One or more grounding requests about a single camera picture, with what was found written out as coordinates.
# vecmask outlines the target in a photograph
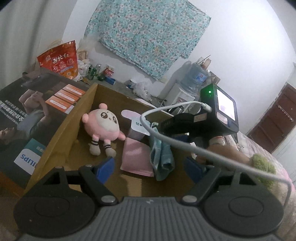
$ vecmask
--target green fuzzy object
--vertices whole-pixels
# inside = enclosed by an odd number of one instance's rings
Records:
[[[264,156],[261,156],[260,154],[255,154],[254,156],[252,156],[252,160],[254,168],[264,172],[276,174],[276,169],[274,165],[270,163]],[[271,189],[274,183],[273,181],[262,177],[258,177],[258,180],[268,189]]]

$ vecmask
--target screw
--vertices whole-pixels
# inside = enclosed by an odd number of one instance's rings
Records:
[[[111,195],[105,195],[101,198],[102,202],[104,203],[113,203],[116,201],[116,198]]]
[[[195,203],[197,201],[197,197],[192,195],[186,195],[182,197],[183,202],[185,203]]]

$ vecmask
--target plush toy leg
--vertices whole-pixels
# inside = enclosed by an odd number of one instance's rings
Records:
[[[101,154],[101,150],[99,147],[99,138],[96,135],[92,136],[91,143],[89,143],[89,152],[95,156]]]
[[[115,157],[116,151],[111,148],[111,141],[104,140],[104,148],[107,156]]]

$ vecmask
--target plush toy eye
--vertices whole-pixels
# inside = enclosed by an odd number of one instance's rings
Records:
[[[102,113],[101,113],[101,117],[104,118],[104,119],[107,119],[107,118],[108,118],[108,115],[107,115],[107,113],[102,112]]]

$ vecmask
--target white plastic bag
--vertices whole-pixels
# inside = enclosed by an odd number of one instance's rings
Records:
[[[85,64],[83,61],[78,60],[78,72],[81,74],[82,77],[87,76],[89,71],[90,64]]]
[[[82,76],[80,75],[80,73],[78,72],[78,75],[73,79],[75,82],[78,82],[80,80],[82,80]]]
[[[97,44],[99,39],[98,34],[89,34],[84,36],[79,42],[79,48],[77,49],[77,59],[83,60],[88,57],[89,51],[91,51]]]
[[[140,96],[144,100],[151,100],[151,95],[148,92],[149,85],[150,84],[145,81],[140,82],[140,83],[136,83],[136,85],[133,89],[133,93]]]

